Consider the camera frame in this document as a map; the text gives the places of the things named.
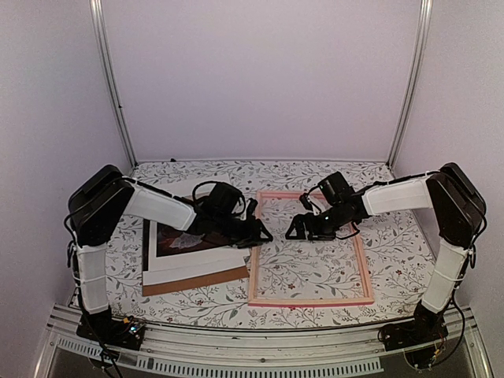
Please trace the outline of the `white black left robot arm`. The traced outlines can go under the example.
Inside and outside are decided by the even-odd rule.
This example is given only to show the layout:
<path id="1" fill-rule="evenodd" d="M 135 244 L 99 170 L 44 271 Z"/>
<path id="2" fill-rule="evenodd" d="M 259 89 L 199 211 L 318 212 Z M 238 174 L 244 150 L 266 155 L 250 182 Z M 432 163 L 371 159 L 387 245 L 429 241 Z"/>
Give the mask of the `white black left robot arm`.
<path id="1" fill-rule="evenodd" d="M 106 249 L 124 215 L 193 235 L 214 234 L 227 246 L 250 248 L 272 242 L 271 233 L 255 216 L 256 200 L 246 200 L 229 183 L 209 180 L 207 185 L 211 187 L 207 195 L 198 196 L 201 186 L 196 184 L 190 196 L 180 197 L 106 165 L 71 195 L 64 226 L 76 247 L 80 305 L 90 314 L 85 325 L 99 341 L 109 342 L 117 335 L 115 321 L 103 313 L 109 310 Z"/>

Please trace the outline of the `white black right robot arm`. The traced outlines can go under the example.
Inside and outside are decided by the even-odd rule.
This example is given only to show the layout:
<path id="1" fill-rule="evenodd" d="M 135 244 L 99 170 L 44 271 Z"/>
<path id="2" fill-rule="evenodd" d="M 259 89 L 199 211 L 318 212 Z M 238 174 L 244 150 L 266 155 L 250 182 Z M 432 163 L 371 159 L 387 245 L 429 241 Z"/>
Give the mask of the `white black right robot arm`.
<path id="1" fill-rule="evenodd" d="M 390 181 L 376 181 L 356 191 L 336 172 L 316 188 L 329 204 L 315 213 L 309 192 L 299 200 L 305 213 L 294 216 L 286 239 L 332 241 L 337 231 L 356 226 L 364 219 L 395 211 L 432 209 L 439 229 L 439 252 L 434 272 L 419 308 L 427 311 L 407 327 L 413 343 L 424 343 L 436 333 L 438 322 L 431 314 L 444 311 L 465 269 L 474 263 L 475 242 L 487 227 L 486 202 L 460 166 L 454 162 L 440 169 Z"/>

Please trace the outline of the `white photo mat board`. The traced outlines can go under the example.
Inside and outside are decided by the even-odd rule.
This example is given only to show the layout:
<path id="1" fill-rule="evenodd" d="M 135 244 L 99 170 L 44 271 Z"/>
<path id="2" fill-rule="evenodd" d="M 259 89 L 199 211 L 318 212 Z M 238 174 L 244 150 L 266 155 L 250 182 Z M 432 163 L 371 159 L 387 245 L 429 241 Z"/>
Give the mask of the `white photo mat board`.
<path id="1" fill-rule="evenodd" d="M 162 284 L 204 276 L 244 266 L 250 256 L 248 249 L 222 246 L 188 254 L 157 257 L 155 221 L 143 222 L 143 285 Z"/>

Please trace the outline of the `pink wooden picture frame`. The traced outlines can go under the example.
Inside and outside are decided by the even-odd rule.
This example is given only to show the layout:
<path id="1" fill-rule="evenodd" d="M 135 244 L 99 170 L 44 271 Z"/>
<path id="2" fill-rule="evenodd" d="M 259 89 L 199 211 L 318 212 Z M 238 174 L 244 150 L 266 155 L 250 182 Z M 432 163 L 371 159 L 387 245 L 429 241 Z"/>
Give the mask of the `pink wooden picture frame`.
<path id="1" fill-rule="evenodd" d="M 375 302 L 372 292 L 371 277 L 365 258 L 363 242 L 360 235 L 355 235 L 351 238 L 354 244 L 354 252 L 356 254 L 359 275 L 363 295 L 356 298 L 326 298 L 326 299 L 285 299 L 285 298 L 259 298 L 258 297 L 258 273 L 259 273 L 259 257 L 261 248 L 253 247 L 250 252 L 250 276 L 248 289 L 248 304 L 258 307 L 276 307 L 276 308 L 324 308 L 324 307 L 342 307 L 342 306 L 367 306 Z"/>

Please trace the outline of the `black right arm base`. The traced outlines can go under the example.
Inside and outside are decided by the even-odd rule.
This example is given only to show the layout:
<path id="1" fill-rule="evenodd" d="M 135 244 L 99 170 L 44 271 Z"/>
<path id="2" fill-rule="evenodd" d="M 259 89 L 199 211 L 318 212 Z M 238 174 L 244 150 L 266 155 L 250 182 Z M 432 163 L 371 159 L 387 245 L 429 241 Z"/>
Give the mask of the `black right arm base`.
<path id="1" fill-rule="evenodd" d="M 406 362 L 417 370 L 430 369 L 445 350 L 448 331 L 443 315 L 415 313 L 411 321 L 385 324 L 377 338 L 386 351 L 412 347 Z"/>

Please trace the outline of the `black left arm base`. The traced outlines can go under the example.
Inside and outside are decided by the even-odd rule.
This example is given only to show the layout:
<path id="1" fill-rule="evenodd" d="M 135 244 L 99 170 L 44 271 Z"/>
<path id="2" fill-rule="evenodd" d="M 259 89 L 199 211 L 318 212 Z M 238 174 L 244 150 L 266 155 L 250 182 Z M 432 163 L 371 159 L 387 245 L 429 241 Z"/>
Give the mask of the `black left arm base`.
<path id="1" fill-rule="evenodd" d="M 108 309 L 96 314 L 83 313 L 76 334 L 106 346 L 140 350 L 145 325 L 144 321 L 133 316 L 114 319 Z"/>

